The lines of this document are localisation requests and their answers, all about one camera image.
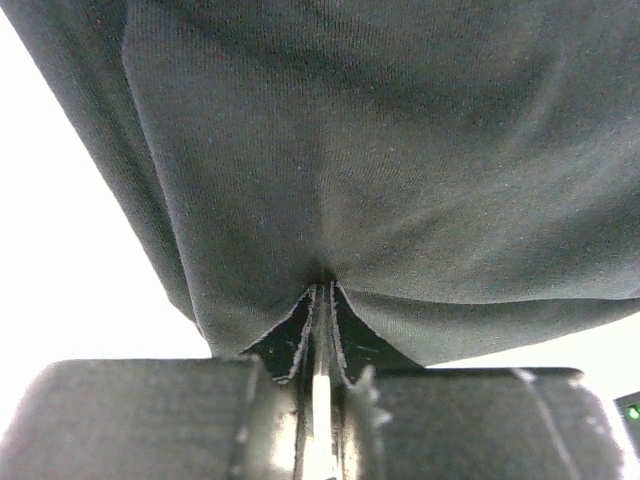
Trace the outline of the black t shirt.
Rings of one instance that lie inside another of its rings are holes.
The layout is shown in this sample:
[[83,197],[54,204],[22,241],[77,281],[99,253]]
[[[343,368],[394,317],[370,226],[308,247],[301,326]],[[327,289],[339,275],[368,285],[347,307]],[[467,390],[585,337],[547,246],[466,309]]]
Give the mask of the black t shirt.
[[635,1],[5,1],[171,303],[323,276],[429,365],[639,308]]

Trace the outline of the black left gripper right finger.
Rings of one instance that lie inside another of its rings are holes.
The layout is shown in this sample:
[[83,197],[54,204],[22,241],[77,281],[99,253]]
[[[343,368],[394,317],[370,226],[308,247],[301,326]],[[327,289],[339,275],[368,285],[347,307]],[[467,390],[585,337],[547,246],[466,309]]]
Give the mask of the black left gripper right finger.
[[329,287],[334,450],[340,479],[385,479],[382,427],[392,414],[379,405],[376,379],[424,367],[390,345],[355,312],[339,282]]

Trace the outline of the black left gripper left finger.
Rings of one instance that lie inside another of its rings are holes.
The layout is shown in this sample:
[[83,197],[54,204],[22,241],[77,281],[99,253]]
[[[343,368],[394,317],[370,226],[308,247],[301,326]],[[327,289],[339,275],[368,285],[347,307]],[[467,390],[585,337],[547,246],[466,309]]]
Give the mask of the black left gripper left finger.
[[317,289],[308,288],[285,318],[246,352],[260,365],[239,431],[241,479],[301,479],[311,445],[312,330]]

